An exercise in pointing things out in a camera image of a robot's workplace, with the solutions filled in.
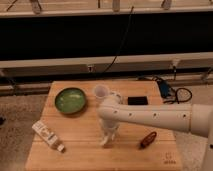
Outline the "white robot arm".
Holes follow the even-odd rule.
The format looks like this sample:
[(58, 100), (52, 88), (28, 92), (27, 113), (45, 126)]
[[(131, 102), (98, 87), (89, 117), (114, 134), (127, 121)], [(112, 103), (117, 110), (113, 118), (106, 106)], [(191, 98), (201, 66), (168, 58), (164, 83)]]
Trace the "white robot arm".
[(114, 139), (120, 122), (191, 133), (207, 138), (201, 171), (213, 171), (213, 106), (202, 104), (125, 105), (112, 92), (97, 109), (104, 146)]

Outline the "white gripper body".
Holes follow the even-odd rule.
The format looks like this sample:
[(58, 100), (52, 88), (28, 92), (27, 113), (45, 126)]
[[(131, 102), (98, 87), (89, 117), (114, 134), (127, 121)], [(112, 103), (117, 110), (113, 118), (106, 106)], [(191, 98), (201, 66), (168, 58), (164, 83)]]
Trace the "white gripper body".
[(117, 129), (119, 128), (119, 123), (109, 120), (100, 120), (101, 129), (103, 131), (103, 137), (107, 140), (113, 140)]

